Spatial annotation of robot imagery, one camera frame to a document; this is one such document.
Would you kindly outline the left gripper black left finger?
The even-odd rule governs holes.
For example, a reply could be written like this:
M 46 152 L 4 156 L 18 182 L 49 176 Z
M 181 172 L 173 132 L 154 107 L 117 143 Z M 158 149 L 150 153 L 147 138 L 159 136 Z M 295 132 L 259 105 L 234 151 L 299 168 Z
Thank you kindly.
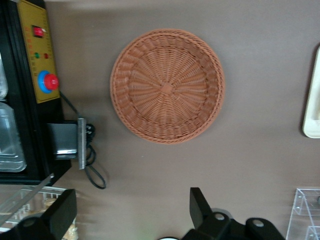
M 65 190 L 44 212 L 17 225 L 19 240 L 61 240 L 77 215 L 76 191 Z

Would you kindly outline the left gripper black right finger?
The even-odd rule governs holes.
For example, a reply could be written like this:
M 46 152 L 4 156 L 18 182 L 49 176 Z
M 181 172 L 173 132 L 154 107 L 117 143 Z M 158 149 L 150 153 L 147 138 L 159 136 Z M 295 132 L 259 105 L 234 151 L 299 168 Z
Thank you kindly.
M 189 213 L 194 225 L 183 240 L 245 240 L 245 226 L 224 209 L 212 208 L 198 187 L 189 194 Z

